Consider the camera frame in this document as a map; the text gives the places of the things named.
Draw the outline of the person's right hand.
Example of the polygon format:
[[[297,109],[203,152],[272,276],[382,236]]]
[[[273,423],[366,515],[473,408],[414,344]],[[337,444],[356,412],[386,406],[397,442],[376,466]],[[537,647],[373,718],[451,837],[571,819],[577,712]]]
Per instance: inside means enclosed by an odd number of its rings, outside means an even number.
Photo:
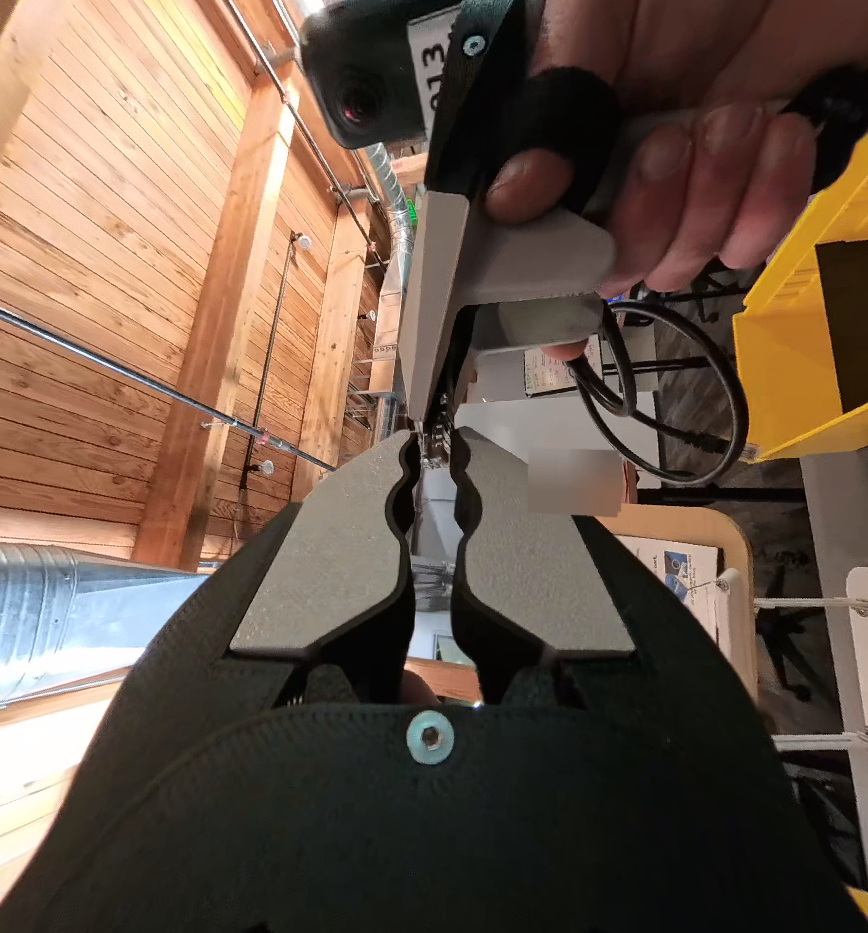
[[[816,135],[773,113],[834,67],[868,67],[868,1],[553,1],[533,76],[576,67],[603,79],[627,115],[690,110],[638,147],[608,229],[617,258],[599,287],[669,292],[712,259],[766,259],[807,203]]]

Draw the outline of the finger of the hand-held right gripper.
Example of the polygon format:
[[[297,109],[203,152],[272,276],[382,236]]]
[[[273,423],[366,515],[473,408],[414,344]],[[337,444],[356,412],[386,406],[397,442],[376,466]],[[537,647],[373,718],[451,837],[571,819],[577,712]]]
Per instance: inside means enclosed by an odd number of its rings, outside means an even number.
[[[449,396],[449,344],[461,309],[598,296],[614,260],[612,237],[565,208],[503,226],[461,194],[428,191],[399,332],[408,417],[430,422]]]
[[[475,384],[475,402],[526,398],[525,354],[584,342],[600,328],[596,295],[468,306],[460,310],[449,344],[449,403],[459,407]]]

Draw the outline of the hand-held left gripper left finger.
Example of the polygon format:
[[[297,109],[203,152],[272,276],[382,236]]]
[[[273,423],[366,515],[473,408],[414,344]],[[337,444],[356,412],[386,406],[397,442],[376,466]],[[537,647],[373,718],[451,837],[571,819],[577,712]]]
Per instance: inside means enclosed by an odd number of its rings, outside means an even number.
[[[419,477],[417,435],[402,430],[318,484],[230,651],[307,672],[334,665],[361,701],[396,702],[416,620],[408,536]]]

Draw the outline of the printed instruction sheet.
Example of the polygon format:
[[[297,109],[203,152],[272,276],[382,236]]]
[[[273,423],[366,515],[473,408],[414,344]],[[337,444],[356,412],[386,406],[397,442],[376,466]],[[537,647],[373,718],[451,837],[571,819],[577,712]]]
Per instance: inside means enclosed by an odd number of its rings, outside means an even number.
[[[716,580],[720,549],[709,545],[640,536],[616,538],[663,583],[719,642]]]

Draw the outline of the yellow plastic bin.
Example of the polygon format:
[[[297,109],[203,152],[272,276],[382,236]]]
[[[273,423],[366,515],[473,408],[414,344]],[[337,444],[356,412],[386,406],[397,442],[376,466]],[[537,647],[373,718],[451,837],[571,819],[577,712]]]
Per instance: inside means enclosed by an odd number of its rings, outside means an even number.
[[[732,324],[756,461],[868,447],[868,134]]]

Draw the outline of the whiteboard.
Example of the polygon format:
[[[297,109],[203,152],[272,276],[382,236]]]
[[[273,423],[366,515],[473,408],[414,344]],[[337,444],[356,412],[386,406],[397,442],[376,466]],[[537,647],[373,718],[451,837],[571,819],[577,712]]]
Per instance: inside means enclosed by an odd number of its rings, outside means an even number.
[[[568,363],[557,360],[540,348],[523,353],[523,390],[527,398],[575,390],[577,382]]]

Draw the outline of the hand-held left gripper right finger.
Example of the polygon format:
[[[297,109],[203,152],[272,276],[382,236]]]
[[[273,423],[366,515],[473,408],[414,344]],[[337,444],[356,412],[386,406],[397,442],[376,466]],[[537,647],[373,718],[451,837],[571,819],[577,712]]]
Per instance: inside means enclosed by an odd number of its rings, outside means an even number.
[[[528,507],[527,464],[470,428],[451,432],[454,518],[462,531],[451,631],[483,699],[515,677],[565,662],[622,660],[636,650],[603,577],[568,516]]]

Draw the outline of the silver ventilation duct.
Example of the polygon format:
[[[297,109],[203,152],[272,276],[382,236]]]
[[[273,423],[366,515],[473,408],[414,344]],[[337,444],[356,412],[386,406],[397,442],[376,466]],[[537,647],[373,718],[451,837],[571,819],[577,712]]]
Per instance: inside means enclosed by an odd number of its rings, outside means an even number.
[[[390,260],[385,280],[405,294],[416,241],[416,223],[412,220],[408,199],[398,181],[394,163],[383,143],[375,143],[360,152],[379,195],[390,233]]]

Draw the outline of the large silver duct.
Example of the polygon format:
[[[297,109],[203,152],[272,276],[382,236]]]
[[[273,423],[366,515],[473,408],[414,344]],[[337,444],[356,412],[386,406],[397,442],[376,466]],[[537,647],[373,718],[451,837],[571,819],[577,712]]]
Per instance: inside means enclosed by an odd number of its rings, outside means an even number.
[[[207,575],[0,543],[0,706],[132,666]]]

